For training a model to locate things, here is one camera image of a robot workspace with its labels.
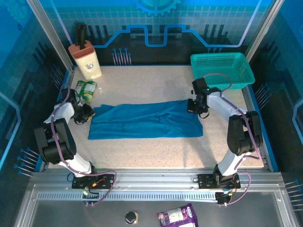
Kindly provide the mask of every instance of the gray metal floor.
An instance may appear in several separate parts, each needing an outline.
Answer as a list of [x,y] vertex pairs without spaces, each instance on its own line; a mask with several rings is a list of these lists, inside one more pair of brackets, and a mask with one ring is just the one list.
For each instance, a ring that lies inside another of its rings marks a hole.
[[[136,227],[157,227],[157,213],[188,204],[186,201],[105,201],[86,207],[81,201],[39,201],[31,227],[129,227],[128,211],[138,212]],[[200,227],[283,226],[272,192],[249,192],[228,208],[214,203],[192,202]]]

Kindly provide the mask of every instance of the teal plastic basket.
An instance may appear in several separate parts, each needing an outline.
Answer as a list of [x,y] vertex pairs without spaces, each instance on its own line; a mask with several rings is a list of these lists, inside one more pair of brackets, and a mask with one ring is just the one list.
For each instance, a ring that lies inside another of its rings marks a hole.
[[[223,73],[232,80],[230,89],[242,89],[255,82],[254,74],[243,53],[203,53],[193,54],[190,57],[195,79],[208,73]],[[205,78],[209,87],[220,90],[227,88],[230,83],[227,78],[212,75]]]

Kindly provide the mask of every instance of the knife handle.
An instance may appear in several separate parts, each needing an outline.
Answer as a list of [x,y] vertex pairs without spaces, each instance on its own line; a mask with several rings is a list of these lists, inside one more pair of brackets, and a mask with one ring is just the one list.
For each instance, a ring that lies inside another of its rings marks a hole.
[[80,31],[80,50],[82,50],[82,49],[85,48],[84,44],[86,44],[86,42],[85,42],[85,39],[86,39],[86,30],[87,30],[86,25],[83,25],[81,27],[81,31]]
[[76,25],[76,33],[75,33],[75,46],[79,46],[80,45],[80,32],[81,32],[81,28],[82,28],[82,24],[78,23]]

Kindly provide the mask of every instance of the green snack package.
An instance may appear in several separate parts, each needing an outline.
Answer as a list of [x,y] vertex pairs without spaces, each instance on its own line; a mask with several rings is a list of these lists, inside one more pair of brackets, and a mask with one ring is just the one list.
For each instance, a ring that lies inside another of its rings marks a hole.
[[79,94],[77,97],[77,101],[81,99],[82,101],[86,103],[91,103],[91,100],[93,98],[94,91],[96,89],[97,83],[94,81],[82,81],[79,80],[77,82],[76,91]]

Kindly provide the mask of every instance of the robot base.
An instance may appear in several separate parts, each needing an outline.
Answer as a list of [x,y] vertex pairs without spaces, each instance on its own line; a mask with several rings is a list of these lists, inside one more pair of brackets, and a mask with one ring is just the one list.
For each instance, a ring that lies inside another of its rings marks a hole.
[[226,181],[223,183],[217,183],[215,180],[214,174],[198,174],[197,183],[199,185],[199,189],[233,189],[233,188],[241,188],[241,183],[239,180],[238,174],[234,174],[230,181]]
[[94,189],[110,189],[114,182],[114,174],[103,174],[100,176],[83,176],[74,177],[71,188],[84,189],[86,186],[90,187],[94,182],[102,180],[100,184],[97,184]]

